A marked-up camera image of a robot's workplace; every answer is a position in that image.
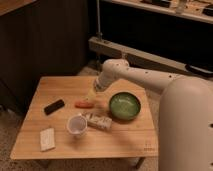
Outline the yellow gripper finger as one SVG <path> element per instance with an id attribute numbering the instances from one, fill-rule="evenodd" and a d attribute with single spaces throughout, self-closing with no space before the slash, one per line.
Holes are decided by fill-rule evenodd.
<path id="1" fill-rule="evenodd" d="M 97 96 L 97 92 L 94 89 L 90 89 L 85 96 L 87 102 L 93 102 Z"/>

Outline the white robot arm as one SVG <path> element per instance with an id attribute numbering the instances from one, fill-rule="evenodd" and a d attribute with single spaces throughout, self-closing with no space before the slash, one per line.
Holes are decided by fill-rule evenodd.
<path id="1" fill-rule="evenodd" d="M 158 171 L 213 171 L 213 81 L 109 59 L 93 90 L 103 92 L 119 79 L 161 95 Z"/>

